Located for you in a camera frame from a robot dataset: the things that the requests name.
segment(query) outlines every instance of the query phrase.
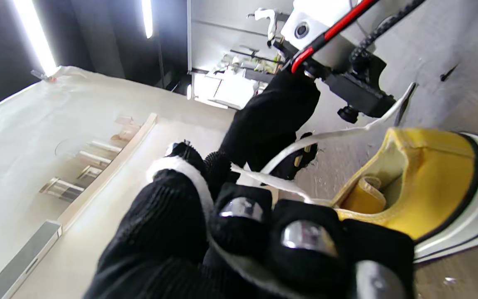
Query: white fabric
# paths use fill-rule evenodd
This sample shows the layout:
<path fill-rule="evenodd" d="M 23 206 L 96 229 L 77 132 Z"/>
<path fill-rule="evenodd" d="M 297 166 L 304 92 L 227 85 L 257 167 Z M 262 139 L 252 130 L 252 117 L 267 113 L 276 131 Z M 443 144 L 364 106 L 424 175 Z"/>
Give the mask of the white fabric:
<path fill-rule="evenodd" d="M 195 185 L 195 188 L 199 194 L 204 217 L 206 221 L 209 220 L 209 216 L 213 210 L 213 200 L 211 199 L 207 182 L 204 180 L 200 172 L 181 157 L 165 157 L 154 161 L 152 165 L 150 165 L 150 168 L 146 172 L 147 180 L 152 182 L 156 172 L 164 169 L 171 169 L 175 170 L 176 172 L 180 172 L 181 174 L 187 176 L 191 182 L 193 182 L 193 185 Z"/>
<path fill-rule="evenodd" d="M 271 161 L 269 161 L 269 163 L 267 163 L 267 165 L 265 165 L 265 167 L 263 167 L 261 172 L 249 172 L 247 170 L 240 168 L 237 165 L 232 165 L 232 171 L 238 172 L 239 174 L 244 174 L 245 176 L 249 176 L 259 182 L 273 186 L 277 189 L 300 195 L 304 199 L 304 202 L 306 203 L 326 202 L 326 199 L 312 199 L 309 195 L 307 195 L 305 191 L 303 191 L 300 187 L 298 187 L 294 182 L 280 179 L 275 176 L 271 176 L 270 172 L 273 171 L 273 169 L 281 161 L 283 161 L 283 159 L 285 159 L 288 155 L 298 151 L 301 148 L 304 148 L 308 145 L 312 145 L 332 137 L 362 134 L 367 131 L 370 131 L 374 127 L 377 127 L 377 125 L 384 123 L 385 121 L 390 119 L 396 113 L 397 110 L 400 109 L 400 107 L 406 100 L 410 98 L 416 86 L 417 86 L 416 83 L 411 83 L 407 91 L 405 92 L 405 94 L 387 111 L 387 113 L 385 113 L 385 115 L 383 115 L 383 117 L 369 123 L 368 125 L 365 125 L 364 127 L 352 127 L 350 129 L 344 129 L 344 130 L 333 131 L 333 132 L 325 132 L 325 133 L 312 135 L 312 136 L 303 138 L 301 140 L 298 140 L 297 142 L 294 142 L 290 146 L 287 146 L 279 154 L 277 154 Z"/>

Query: ceiling light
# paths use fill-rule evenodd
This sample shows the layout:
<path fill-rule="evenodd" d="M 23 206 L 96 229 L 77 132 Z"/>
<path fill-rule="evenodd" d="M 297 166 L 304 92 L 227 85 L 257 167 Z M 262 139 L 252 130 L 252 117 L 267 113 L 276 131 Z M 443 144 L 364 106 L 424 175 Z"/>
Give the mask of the ceiling light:
<path fill-rule="evenodd" d="M 143 22 L 145 23 L 146 37 L 150 38 L 153 33 L 152 6 L 150 5 L 150 0 L 141 0 L 141 7 L 143 8 Z"/>
<path fill-rule="evenodd" d="M 57 68 L 55 59 L 51 54 L 44 31 L 41 28 L 40 20 L 32 4 L 32 0 L 14 0 L 17 13 L 21 22 L 25 27 L 27 36 L 32 43 L 32 48 L 40 61 L 40 65 L 44 69 L 46 76 L 55 74 Z"/>
<path fill-rule="evenodd" d="M 188 97 L 188 100 L 191 100 L 191 84 L 188 85 L 188 92 L 187 92 L 186 96 Z"/>

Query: gray floor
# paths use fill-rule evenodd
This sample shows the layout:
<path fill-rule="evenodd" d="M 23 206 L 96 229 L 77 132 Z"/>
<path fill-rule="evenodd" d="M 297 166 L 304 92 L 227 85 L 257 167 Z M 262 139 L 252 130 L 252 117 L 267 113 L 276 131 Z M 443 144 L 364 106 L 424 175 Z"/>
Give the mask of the gray floor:
<path fill-rule="evenodd" d="M 427 0 L 376 45 L 376 55 L 388 64 L 380 80 L 384 91 L 400 97 L 410 82 L 419 84 L 401 126 L 478 134 L 478 0 Z M 440 74 L 457 64 L 449 79 L 441 82 Z M 344 102 L 323 83 L 318 85 L 319 106 L 302 131 L 353 126 L 336 114 Z M 370 121 L 361 117 L 356 126 Z M 375 154 L 392 125 L 393 120 L 366 135 L 323 142 L 314 165 L 300 172 L 296 181 L 310 195 L 331 199 Z M 478 248 L 419 267 L 419 298 L 478 297 Z M 456 280 L 447 282 L 446 277 Z"/>

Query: yellow canvas shoe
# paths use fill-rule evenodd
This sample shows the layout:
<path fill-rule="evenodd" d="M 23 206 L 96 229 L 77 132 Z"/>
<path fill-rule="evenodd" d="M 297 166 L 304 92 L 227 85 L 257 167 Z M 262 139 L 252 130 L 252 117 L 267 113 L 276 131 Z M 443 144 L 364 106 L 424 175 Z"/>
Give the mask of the yellow canvas shoe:
<path fill-rule="evenodd" d="M 408 234 L 416 262 L 477 246 L 478 136 L 391 128 L 334 202 L 341 220 Z"/>

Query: shoe tongue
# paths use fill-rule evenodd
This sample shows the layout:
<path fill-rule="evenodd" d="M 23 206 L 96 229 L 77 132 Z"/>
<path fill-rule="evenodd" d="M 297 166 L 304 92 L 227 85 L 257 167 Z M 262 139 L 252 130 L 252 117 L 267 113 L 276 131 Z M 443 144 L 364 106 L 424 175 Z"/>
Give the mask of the shoe tongue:
<path fill-rule="evenodd" d="M 385 196 L 379 191 L 381 180 L 375 176 L 363 176 L 340 205 L 345 210 L 362 214 L 382 212 L 386 205 Z"/>

